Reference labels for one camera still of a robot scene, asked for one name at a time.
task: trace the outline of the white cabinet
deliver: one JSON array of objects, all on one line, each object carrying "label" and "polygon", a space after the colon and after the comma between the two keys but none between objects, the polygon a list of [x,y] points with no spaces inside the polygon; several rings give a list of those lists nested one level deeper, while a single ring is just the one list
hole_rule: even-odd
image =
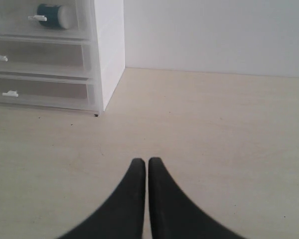
[{"label": "white cabinet", "polygon": [[101,113],[125,68],[123,17],[123,0],[0,0],[0,103]]}]

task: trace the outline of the floor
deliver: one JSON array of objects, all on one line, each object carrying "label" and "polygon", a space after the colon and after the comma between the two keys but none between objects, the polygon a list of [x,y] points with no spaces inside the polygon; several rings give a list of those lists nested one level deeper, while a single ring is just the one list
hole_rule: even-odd
[{"label": "floor", "polygon": [[0,239],[60,236],[151,156],[232,230],[299,239],[299,79],[141,69],[100,118],[0,106]]}]

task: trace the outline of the transparent plastic drawer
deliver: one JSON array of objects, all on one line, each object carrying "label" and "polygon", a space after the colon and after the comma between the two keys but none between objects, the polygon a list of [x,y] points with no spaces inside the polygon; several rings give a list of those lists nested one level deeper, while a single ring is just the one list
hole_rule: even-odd
[{"label": "transparent plastic drawer", "polygon": [[0,103],[98,111],[95,86],[0,78]]},{"label": "transparent plastic drawer", "polygon": [[89,76],[91,46],[0,40],[0,71],[61,76]]},{"label": "transparent plastic drawer", "polygon": [[0,0],[0,36],[91,39],[93,0]]}]

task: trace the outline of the black rubber tip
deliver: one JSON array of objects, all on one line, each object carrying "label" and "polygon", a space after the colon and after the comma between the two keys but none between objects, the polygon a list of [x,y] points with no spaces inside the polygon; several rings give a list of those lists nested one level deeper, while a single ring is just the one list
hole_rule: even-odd
[{"label": "black rubber tip", "polygon": [[243,239],[200,210],[160,158],[149,162],[149,214],[153,239]]},{"label": "black rubber tip", "polygon": [[141,239],[144,224],[146,167],[134,159],[107,201],[60,239]]}]

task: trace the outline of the white wall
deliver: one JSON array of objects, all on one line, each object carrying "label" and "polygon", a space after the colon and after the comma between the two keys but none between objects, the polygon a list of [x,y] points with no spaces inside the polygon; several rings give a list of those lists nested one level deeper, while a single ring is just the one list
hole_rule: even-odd
[{"label": "white wall", "polygon": [[128,67],[299,77],[299,0],[125,0]]},{"label": "white wall", "polygon": [[95,12],[105,109],[125,69],[124,0],[95,0]]}]

